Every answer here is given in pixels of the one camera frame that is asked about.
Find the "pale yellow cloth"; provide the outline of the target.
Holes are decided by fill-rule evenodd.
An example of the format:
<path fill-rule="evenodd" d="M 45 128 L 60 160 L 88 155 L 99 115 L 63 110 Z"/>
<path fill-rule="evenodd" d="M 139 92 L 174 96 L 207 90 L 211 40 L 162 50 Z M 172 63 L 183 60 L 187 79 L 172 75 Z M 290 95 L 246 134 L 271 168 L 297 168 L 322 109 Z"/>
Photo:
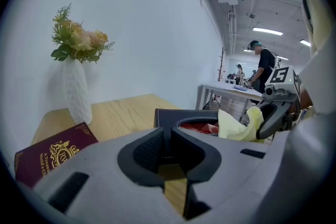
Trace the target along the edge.
<path fill-rule="evenodd" d="M 218 136 L 229 140 L 253 142 L 258 140 L 257 131 L 264 122 L 261 109 L 253 106 L 247 110 L 247 126 L 235 120 L 230 114 L 218 110 Z"/>

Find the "white textured vase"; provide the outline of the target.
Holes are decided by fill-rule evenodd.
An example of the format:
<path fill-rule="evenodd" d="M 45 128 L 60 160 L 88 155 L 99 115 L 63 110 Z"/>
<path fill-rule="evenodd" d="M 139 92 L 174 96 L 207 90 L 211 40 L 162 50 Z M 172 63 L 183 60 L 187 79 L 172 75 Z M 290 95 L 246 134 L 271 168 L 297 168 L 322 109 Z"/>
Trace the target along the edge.
<path fill-rule="evenodd" d="M 92 122 L 89 90 L 82 63 L 78 59 L 64 61 L 63 85 L 66 104 L 76 124 Z"/>

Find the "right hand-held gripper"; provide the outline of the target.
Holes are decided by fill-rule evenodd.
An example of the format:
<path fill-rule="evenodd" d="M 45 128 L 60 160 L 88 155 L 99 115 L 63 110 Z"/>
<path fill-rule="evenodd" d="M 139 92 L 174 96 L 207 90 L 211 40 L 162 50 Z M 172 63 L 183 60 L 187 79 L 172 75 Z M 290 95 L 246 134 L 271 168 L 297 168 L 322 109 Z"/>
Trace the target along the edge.
<path fill-rule="evenodd" d="M 264 121 L 256 133 L 257 139 L 266 139 L 278 131 L 283 124 L 283 118 L 288 110 L 288 103 L 300 106 L 301 83 L 293 66 L 277 68 L 265 83 L 265 93 L 258 107 Z"/>

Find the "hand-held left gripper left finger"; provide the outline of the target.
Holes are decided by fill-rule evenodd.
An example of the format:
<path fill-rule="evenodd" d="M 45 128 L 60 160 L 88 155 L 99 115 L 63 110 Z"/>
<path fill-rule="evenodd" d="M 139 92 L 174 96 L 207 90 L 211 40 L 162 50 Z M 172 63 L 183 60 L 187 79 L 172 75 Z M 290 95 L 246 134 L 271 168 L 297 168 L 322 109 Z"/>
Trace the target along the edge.
<path fill-rule="evenodd" d="M 157 174 L 163 129 L 86 147 L 40 180 L 34 192 L 56 224 L 179 224 Z"/>

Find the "person's pale yellow top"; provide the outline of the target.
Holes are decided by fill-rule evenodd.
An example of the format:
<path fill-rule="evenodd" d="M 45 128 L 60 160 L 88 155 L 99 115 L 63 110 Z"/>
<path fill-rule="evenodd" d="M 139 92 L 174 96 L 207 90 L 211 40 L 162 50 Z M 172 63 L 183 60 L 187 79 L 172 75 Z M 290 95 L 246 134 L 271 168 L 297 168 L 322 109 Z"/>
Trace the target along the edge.
<path fill-rule="evenodd" d="M 303 83 L 300 106 L 313 106 L 317 113 L 332 113 L 336 111 L 336 79 L 331 78 L 336 67 L 336 48 L 332 44 L 336 18 L 326 0 L 303 0 L 302 10 L 311 59 L 299 74 Z"/>

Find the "maroon book with gold print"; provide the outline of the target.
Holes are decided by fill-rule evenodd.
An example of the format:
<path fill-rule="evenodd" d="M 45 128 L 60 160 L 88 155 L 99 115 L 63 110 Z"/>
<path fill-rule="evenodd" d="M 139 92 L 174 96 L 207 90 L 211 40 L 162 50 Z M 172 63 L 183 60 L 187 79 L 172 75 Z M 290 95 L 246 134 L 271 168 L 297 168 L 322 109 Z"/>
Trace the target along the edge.
<path fill-rule="evenodd" d="M 83 122 L 31 145 L 15 154 L 15 180 L 33 188 L 53 169 L 97 142 Z"/>

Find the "black tissue box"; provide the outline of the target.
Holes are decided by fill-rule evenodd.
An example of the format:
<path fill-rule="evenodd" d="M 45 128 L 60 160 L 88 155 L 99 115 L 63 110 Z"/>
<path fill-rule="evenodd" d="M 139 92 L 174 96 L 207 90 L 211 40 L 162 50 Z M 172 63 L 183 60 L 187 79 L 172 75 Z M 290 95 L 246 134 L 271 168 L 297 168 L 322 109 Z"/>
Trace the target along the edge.
<path fill-rule="evenodd" d="M 209 110 L 156 109 L 154 127 L 164 128 L 165 138 L 170 138 L 171 129 L 174 127 L 218 136 L 218 112 Z"/>

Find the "wooden coat rack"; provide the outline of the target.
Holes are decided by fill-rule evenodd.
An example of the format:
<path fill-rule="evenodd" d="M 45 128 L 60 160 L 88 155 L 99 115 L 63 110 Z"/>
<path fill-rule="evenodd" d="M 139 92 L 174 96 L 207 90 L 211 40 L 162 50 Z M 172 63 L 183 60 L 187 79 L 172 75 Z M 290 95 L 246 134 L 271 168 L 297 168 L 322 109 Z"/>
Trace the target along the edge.
<path fill-rule="evenodd" d="M 225 58 L 226 58 L 225 51 L 226 51 L 226 49 L 224 47 L 222 47 L 221 53 L 219 55 L 220 65 L 219 65 L 219 68 L 217 69 L 217 71 L 218 71 L 217 81 L 221 81 L 221 79 L 223 78 L 223 64 L 224 64 Z"/>

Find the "peach and yellow flower bouquet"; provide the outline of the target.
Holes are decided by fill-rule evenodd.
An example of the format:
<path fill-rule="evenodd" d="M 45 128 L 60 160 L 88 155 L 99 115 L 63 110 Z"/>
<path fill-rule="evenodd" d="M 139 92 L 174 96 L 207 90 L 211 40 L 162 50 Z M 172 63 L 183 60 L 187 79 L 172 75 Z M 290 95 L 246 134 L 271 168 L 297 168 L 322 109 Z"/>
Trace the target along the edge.
<path fill-rule="evenodd" d="M 51 57 L 56 61 L 69 58 L 77 59 L 80 63 L 97 62 L 104 51 L 113 49 L 115 42 L 110 42 L 108 35 L 100 30 L 85 30 L 82 24 L 69 18 L 70 12 L 71 5 L 63 6 L 53 18 L 51 38 L 57 48 Z"/>

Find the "white desk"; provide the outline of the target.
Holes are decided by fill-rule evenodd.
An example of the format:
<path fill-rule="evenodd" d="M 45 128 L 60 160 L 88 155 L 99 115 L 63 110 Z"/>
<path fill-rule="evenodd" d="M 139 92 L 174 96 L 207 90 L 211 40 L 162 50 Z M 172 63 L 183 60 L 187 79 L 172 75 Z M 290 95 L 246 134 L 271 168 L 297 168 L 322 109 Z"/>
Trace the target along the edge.
<path fill-rule="evenodd" d="M 225 82 L 213 81 L 202 83 L 200 85 L 200 92 L 197 94 L 196 99 L 196 110 L 202 110 L 203 107 L 208 103 L 208 98 L 211 100 L 213 95 L 219 95 L 221 97 L 228 95 L 230 98 L 241 98 L 245 99 L 244 108 L 240 114 L 239 121 L 244 117 L 247 110 L 249 100 L 261 101 L 262 94 L 254 89 L 244 88 L 242 90 L 236 89 L 235 84 L 229 84 Z"/>

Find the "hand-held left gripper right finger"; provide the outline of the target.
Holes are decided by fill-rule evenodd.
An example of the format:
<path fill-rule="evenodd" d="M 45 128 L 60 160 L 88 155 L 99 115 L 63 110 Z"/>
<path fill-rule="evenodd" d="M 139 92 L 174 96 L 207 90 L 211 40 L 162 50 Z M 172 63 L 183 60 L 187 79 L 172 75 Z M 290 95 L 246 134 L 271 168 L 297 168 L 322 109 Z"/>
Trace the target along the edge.
<path fill-rule="evenodd" d="M 288 134 L 267 145 L 173 128 L 172 153 L 187 179 L 183 217 L 229 217 L 239 205 L 254 211 L 276 175 Z"/>

